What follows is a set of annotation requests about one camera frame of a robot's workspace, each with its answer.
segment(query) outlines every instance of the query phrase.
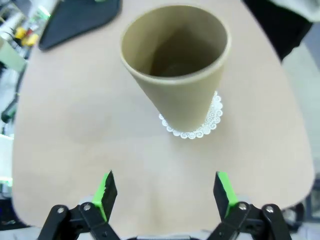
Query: yellow object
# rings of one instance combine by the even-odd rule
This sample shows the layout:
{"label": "yellow object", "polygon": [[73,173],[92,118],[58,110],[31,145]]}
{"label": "yellow object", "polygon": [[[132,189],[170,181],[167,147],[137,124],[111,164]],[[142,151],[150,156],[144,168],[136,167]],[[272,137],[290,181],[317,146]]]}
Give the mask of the yellow object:
{"label": "yellow object", "polygon": [[27,30],[20,26],[16,29],[14,37],[16,39],[23,39],[26,35],[26,32]]}
{"label": "yellow object", "polygon": [[37,40],[39,38],[39,35],[38,34],[32,34],[28,40],[26,41],[26,45],[27,46],[33,46],[36,44]]}
{"label": "yellow object", "polygon": [[21,40],[21,45],[22,45],[22,46],[27,45],[27,41],[28,41],[28,38],[27,38],[27,37],[24,37],[24,38]]}

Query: cup rim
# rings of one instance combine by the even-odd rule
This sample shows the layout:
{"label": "cup rim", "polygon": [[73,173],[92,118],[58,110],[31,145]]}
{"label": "cup rim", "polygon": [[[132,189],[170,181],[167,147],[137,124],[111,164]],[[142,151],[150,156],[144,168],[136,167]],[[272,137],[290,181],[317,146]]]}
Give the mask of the cup rim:
{"label": "cup rim", "polygon": [[[174,77],[160,77],[160,76],[154,76],[154,75],[149,75],[149,74],[145,74],[142,73],[136,69],[134,69],[133,67],[131,67],[124,55],[123,55],[123,51],[122,51],[122,43],[125,37],[125,34],[127,33],[128,29],[131,27],[131,25],[133,23],[135,23],[138,19],[142,18],[144,15],[153,12],[155,10],[158,9],[162,9],[162,8],[166,8],[166,7],[174,7],[174,6],[187,6],[187,7],[193,7],[193,8],[197,8],[197,9],[201,9],[202,11],[205,11],[211,15],[213,15],[219,22],[220,24],[223,26],[223,28],[225,29],[226,32],[226,44],[225,47],[223,49],[222,54],[220,54],[220,56],[214,60],[212,63],[210,63],[208,66],[202,68],[201,70],[186,74],[186,75],[181,75],[181,76],[174,76]],[[155,8],[152,8],[148,11],[143,12],[142,14],[140,14],[139,16],[137,16],[133,21],[130,22],[130,24],[125,28],[125,31],[123,32],[122,36],[121,36],[121,41],[120,41],[120,58],[122,63],[124,64],[124,66],[126,67],[126,69],[133,74],[134,76],[138,76],[140,79],[152,83],[152,84],[158,84],[158,85],[184,85],[186,83],[192,83],[192,82],[197,82],[200,81],[201,79],[207,77],[208,75],[210,75],[212,72],[214,72],[216,69],[219,69],[224,62],[226,61],[227,57],[229,56],[230,53],[230,49],[231,49],[231,43],[232,43],[232,37],[230,34],[230,30],[229,27],[225,24],[225,21],[221,19],[220,16],[217,16],[216,14],[213,14],[212,12],[206,10],[205,8],[201,7],[201,6],[196,6],[196,5],[192,5],[192,4],[166,4],[166,5],[162,5],[162,6],[158,6]]]}

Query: screw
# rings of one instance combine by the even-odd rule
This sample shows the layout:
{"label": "screw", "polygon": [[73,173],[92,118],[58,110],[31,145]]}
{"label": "screw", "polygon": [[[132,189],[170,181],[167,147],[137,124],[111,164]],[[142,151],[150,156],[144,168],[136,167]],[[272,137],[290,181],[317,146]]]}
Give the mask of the screw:
{"label": "screw", "polygon": [[58,214],[63,213],[63,212],[64,212],[64,208],[63,208],[63,207],[60,207],[57,212],[58,212]]}
{"label": "screw", "polygon": [[239,208],[240,208],[241,210],[247,210],[247,206],[246,206],[244,203],[240,203],[240,204],[239,204]]}
{"label": "screw", "polygon": [[84,205],[83,210],[88,211],[90,208],[91,208],[90,205],[86,204]]}
{"label": "screw", "polygon": [[272,206],[267,206],[265,208],[265,210],[268,212],[268,213],[273,213],[274,212],[274,209],[272,208]]}

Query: green object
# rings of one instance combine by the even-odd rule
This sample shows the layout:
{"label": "green object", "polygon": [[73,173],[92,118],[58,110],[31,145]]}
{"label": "green object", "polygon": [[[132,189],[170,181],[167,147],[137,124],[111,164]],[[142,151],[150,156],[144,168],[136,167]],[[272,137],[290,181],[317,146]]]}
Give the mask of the green object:
{"label": "green object", "polygon": [[102,198],[105,194],[105,190],[106,190],[106,181],[107,181],[107,178],[109,176],[109,174],[112,175],[112,172],[109,172],[109,173],[106,173],[99,185],[99,188],[98,190],[95,192],[94,196],[93,196],[93,200],[92,200],[92,203],[100,209],[101,211],[101,214],[102,214],[102,217],[105,221],[107,221],[107,216],[105,214],[105,210],[104,210],[104,207],[103,207],[103,204],[102,204]]}
{"label": "green object", "polygon": [[5,176],[0,176],[0,184],[6,184],[9,187],[12,188],[12,178],[11,177],[5,177]]}
{"label": "green object", "polygon": [[235,194],[234,189],[231,186],[231,182],[229,180],[228,174],[224,171],[219,171],[217,172],[217,175],[222,183],[223,189],[225,191],[225,194],[228,200],[227,209],[225,213],[225,217],[226,217],[229,214],[230,209],[237,204],[238,198],[237,198],[237,195]]}

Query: cable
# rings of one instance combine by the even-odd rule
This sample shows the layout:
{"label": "cable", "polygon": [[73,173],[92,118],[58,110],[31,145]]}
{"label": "cable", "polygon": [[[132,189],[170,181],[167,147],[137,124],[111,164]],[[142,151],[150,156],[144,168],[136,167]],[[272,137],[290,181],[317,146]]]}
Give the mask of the cable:
{"label": "cable", "polygon": [[14,36],[12,33],[10,33],[10,32],[7,32],[7,31],[1,31],[1,33],[4,33],[4,34],[8,34],[8,35],[10,35],[10,36],[12,37],[12,39],[14,39],[14,38],[15,38],[15,36]]}

